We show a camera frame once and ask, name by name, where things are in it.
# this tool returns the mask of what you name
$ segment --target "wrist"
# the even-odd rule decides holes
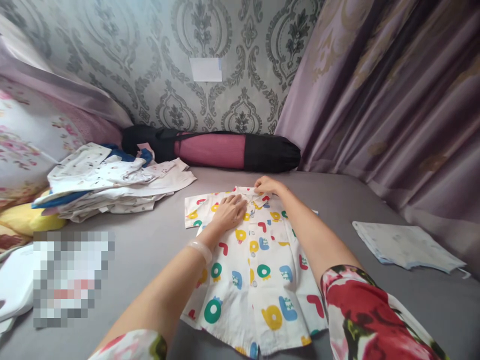
[[[220,238],[225,233],[222,226],[216,222],[209,223],[205,229],[196,237],[196,240],[206,245],[211,251],[219,243]]]
[[[284,196],[286,193],[288,193],[290,190],[288,187],[286,187],[284,184],[279,184],[277,189],[275,190],[275,194],[281,198],[282,196]]]

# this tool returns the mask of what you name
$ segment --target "right hand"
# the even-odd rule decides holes
[[[256,193],[274,193],[279,194],[287,187],[280,181],[272,179],[270,176],[262,176],[255,182]]]

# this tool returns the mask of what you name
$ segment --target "red floral sleeve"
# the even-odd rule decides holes
[[[167,343],[153,330],[133,330],[118,336],[98,350],[88,360],[165,360]]]
[[[335,359],[448,359],[392,295],[363,270],[338,265],[320,282]]]

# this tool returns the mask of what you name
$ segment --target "bed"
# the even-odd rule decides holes
[[[70,223],[66,231],[114,231],[115,258],[108,279],[101,283],[101,298],[87,318],[68,328],[33,328],[32,312],[17,320],[0,339],[0,359],[84,360],[92,353],[115,320],[167,262],[192,238],[197,229],[185,229],[184,198],[252,186],[256,173],[193,167],[198,178],[150,212],[102,214],[84,223]],[[352,221],[407,225],[367,186],[344,176],[291,172],[274,176],[284,182],[348,245],[377,284],[397,297],[420,321],[451,359],[478,359],[480,355],[480,284],[455,270],[404,270],[381,265],[367,249]],[[312,345],[282,351],[269,359],[332,359],[327,331]],[[169,359],[245,359],[206,332],[180,322],[168,351]]]

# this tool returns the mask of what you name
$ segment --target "purple curtain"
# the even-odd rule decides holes
[[[480,8],[327,0],[275,134],[364,181],[480,278]]]

